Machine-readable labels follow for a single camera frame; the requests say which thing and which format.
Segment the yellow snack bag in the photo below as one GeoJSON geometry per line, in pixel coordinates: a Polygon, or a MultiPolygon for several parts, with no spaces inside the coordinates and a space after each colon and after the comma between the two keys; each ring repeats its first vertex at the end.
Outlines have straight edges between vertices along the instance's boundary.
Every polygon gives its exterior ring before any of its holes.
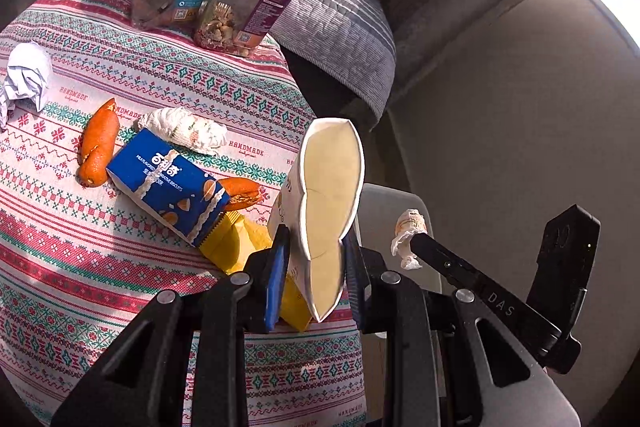
{"type": "MultiPolygon", "coordinates": [[[[272,245],[265,225],[245,218],[239,211],[226,212],[208,234],[198,250],[226,274],[242,271],[248,257],[272,245]]],[[[305,332],[311,322],[307,303],[290,274],[286,276],[280,317],[305,332]]]]}

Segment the tissue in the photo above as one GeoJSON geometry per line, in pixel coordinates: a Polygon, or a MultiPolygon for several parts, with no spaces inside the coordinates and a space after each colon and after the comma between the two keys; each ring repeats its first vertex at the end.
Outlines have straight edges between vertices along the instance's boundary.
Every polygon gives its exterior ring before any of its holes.
{"type": "Polygon", "coordinates": [[[395,235],[390,242],[390,253],[399,258],[400,267],[411,271],[421,269],[418,256],[411,250],[411,239],[418,234],[427,234],[424,217],[417,209],[407,209],[396,221],[395,235]]]}
{"type": "Polygon", "coordinates": [[[160,139],[214,156],[227,144],[227,128],[183,107],[165,107],[143,114],[136,120],[138,130],[148,129],[160,139]]]}

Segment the white paper cup with prints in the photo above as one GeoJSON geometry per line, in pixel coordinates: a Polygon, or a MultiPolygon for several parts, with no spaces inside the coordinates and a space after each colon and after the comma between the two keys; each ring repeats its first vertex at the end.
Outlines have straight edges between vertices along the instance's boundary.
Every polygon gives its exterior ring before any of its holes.
{"type": "Polygon", "coordinates": [[[322,322],[343,291],[343,239],[355,221],[363,186],[359,134],[348,119],[317,118],[273,203],[270,234],[291,233],[288,275],[314,321],[322,322]]]}

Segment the blue lined paper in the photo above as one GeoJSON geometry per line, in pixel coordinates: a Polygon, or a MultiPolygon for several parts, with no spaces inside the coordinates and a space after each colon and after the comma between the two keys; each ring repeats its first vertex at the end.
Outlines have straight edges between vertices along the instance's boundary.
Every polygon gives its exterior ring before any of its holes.
{"type": "Polygon", "coordinates": [[[8,127],[15,102],[26,100],[40,113],[49,102],[53,79],[49,54],[35,42],[23,42],[11,51],[1,81],[1,131],[8,127]]]}

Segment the white plastic trash bin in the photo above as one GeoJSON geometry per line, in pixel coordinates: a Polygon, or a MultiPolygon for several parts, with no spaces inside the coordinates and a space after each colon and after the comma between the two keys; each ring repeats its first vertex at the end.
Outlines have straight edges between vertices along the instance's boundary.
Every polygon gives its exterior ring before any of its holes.
{"type": "Polygon", "coordinates": [[[442,280],[438,272],[423,261],[420,269],[401,269],[400,257],[393,256],[390,252],[397,220],[408,209],[418,210],[425,220],[427,232],[432,233],[430,215],[419,196],[378,184],[363,184],[356,218],[358,242],[361,246],[380,253],[388,269],[409,277],[426,291],[440,293],[442,280]]]}

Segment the blue almond snack box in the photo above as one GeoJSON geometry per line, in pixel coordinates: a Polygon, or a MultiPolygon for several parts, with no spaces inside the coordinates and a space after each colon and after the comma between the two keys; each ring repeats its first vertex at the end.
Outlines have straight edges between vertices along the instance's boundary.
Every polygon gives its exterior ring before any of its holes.
{"type": "Polygon", "coordinates": [[[146,129],[119,150],[106,172],[136,205],[193,247],[204,243],[230,200],[217,179],[146,129]]]}

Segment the patterned knitted tablecloth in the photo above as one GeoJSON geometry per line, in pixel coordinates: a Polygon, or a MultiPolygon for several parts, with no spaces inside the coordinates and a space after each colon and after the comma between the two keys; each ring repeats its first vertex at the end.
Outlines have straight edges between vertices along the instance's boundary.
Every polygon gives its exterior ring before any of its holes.
{"type": "Polygon", "coordinates": [[[18,104],[1,135],[1,367],[41,424],[157,291],[197,293],[217,277],[113,184],[77,181],[96,110],[115,102],[119,144],[157,108],[226,126],[226,145],[194,162],[257,182],[246,217],[261,224],[314,117],[274,40],[244,58],[207,52],[181,32],[134,28],[130,6],[37,0],[1,34],[3,54],[35,42],[53,69],[47,105],[18,104]]]}

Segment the grey quilted sofa cover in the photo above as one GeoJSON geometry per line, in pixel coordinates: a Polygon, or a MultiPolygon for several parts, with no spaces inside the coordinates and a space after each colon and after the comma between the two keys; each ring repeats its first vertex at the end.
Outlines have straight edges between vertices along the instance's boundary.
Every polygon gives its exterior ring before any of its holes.
{"type": "MultiPolygon", "coordinates": [[[[188,24],[192,37],[207,1],[188,24]]],[[[259,46],[268,39],[292,54],[296,76],[338,82],[337,94],[311,98],[318,114],[340,114],[367,130],[378,124],[396,69],[394,37],[378,0],[292,0],[259,46]]]]}

